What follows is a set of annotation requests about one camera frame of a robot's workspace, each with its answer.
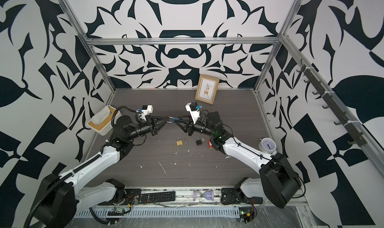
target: padlock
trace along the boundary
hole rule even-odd
[[[203,143],[201,142],[200,138],[197,137],[197,138],[196,138],[196,145],[201,145],[201,144],[203,144]]]
[[[177,145],[183,145],[183,141],[181,140],[180,137],[178,137],[178,138],[176,139],[176,144],[177,144]]]

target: black cable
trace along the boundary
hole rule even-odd
[[[143,143],[141,143],[141,144],[137,144],[137,145],[135,145],[135,144],[133,144],[134,146],[140,146],[140,145],[143,145],[144,143],[145,143],[145,140],[147,139],[147,134],[145,134],[145,138],[144,138],[144,140],[143,140]]]
[[[79,166],[78,168],[74,169],[73,173],[77,173],[79,170],[83,169],[84,167],[86,167],[90,163],[94,162],[99,157],[100,157],[100,155],[95,156],[94,158],[92,158],[88,162],[86,162],[86,163],[82,164],[81,166]],[[73,175],[73,173],[67,174],[65,177],[63,177],[60,180],[58,180],[57,182],[55,182],[50,188],[48,188],[46,190],[46,192],[40,197],[40,199],[31,208],[31,211],[29,212],[28,216],[25,219],[24,228],[28,228],[29,227],[29,225],[31,223],[31,220],[33,218],[33,215],[36,213],[37,209],[39,208],[41,203],[45,200],[45,198],[47,198],[47,196],[49,196],[50,193],[52,193],[58,186],[63,184],[66,179],[70,178]]]
[[[135,110],[129,109],[129,108],[126,107],[126,106],[119,106],[119,107],[115,110],[115,112],[113,112],[113,115],[112,115],[112,119],[111,119],[111,126],[112,126],[112,128],[113,128],[113,125],[114,125],[114,123],[115,123],[115,122],[114,122],[114,121],[115,121],[115,116],[116,116],[116,114],[119,112],[119,110],[122,109],[122,108],[124,108],[124,109],[126,109],[126,110],[128,110],[128,111],[130,111],[130,112],[136,113]]]
[[[94,218],[97,222],[99,222],[99,223],[101,223],[101,224],[103,224],[103,225],[109,225],[109,224],[111,224],[110,221],[105,221],[105,220],[100,219],[100,218],[95,214],[95,212],[93,211],[92,207],[89,208],[89,211],[91,212],[91,215],[93,216],[93,218]]]
[[[111,134],[111,136],[110,136],[109,139],[108,139],[109,142],[111,142],[111,140],[112,140],[112,138],[113,138],[114,135],[115,135],[115,130],[112,129],[112,134]],[[101,153],[103,153],[104,147],[105,147],[104,145],[102,145],[102,146],[100,147],[100,152],[101,152]]]
[[[229,125],[225,125],[225,126],[226,126],[226,127],[229,127],[229,129],[231,129],[232,137],[234,137],[234,136],[233,136],[233,130],[232,130],[232,128],[231,128]],[[237,144],[237,146],[241,146],[242,148],[247,149],[246,147],[242,146],[240,143],[237,143],[237,141],[235,140],[235,138],[233,138],[233,140],[235,141],[235,143]],[[255,153],[255,152],[253,152],[253,151],[251,151],[251,150],[249,150],[249,149],[247,149],[247,150],[250,151],[250,152],[252,152],[252,153],[254,153],[255,155],[257,155],[257,156],[259,156],[259,157],[261,157],[261,158],[264,158],[264,159],[266,159],[266,160],[269,160],[269,161],[271,161],[271,162],[274,162],[274,163],[276,163],[276,164],[279,164],[279,165],[285,167],[286,169],[290,170],[290,171],[293,172],[294,174],[296,174],[296,172],[295,172],[294,170],[292,170],[292,169],[286,167],[285,165],[281,164],[280,162],[276,162],[276,161],[274,161],[274,160],[265,158],[265,157],[263,157],[262,155],[259,155],[259,154]],[[302,179],[299,175],[297,175],[297,177],[301,180],[301,182],[302,182],[302,184],[303,184],[303,187],[304,187],[304,191],[303,191],[303,194],[302,194],[302,195],[300,195],[300,196],[298,196],[298,197],[292,197],[292,198],[300,198],[300,197],[303,197],[303,196],[305,195],[305,192],[307,191],[303,179]]]
[[[141,117],[139,117],[140,114],[141,114],[140,112],[137,112],[135,115],[135,119],[136,119],[137,123],[139,123],[139,124],[143,121],[143,119]]]
[[[203,113],[203,112],[202,112],[202,114],[204,114],[204,119],[201,118],[201,117],[200,117],[200,118],[201,118],[201,121],[204,122],[205,118],[207,117],[207,114],[205,114],[205,113]]]

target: alarm clock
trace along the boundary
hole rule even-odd
[[[276,150],[276,142],[269,137],[263,138],[259,143],[262,152],[272,154]]]

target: wooden picture frame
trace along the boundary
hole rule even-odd
[[[216,78],[205,76],[205,75],[200,75],[199,85],[197,86],[195,99],[198,101],[203,101],[209,104],[213,104],[219,82],[220,82],[220,79],[216,79]]]

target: dark wood grain surface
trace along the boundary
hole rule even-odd
[[[196,101],[195,94],[196,90],[118,89],[111,105],[136,110],[149,104],[154,108],[152,115],[178,117],[189,114],[185,105]],[[259,139],[268,136],[252,91],[219,90],[213,105],[197,103],[210,112],[218,111],[224,124],[232,127],[233,134],[243,143],[257,148]],[[126,110],[122,113],[134,120],[133,113]],[[100,150],[109,135],[98,135],[89,157]],[[176,145],[177,137],[183,139],[183,146]],[[168,123],[159,134],[149,135],[144,145],[134,147],[123,160],[104,170],[87,186],[98,185],[109,178],[135,187],[233,186],[245,176],[259,177],[236,158],[226,158],[227,155],[209,149],[206,135],[205,142],[197,146],[196,137],[201,138],[202,134],[195,132],[189,137],[177,125]],[[135,143],[141,141],[142,138],[138,138]]]

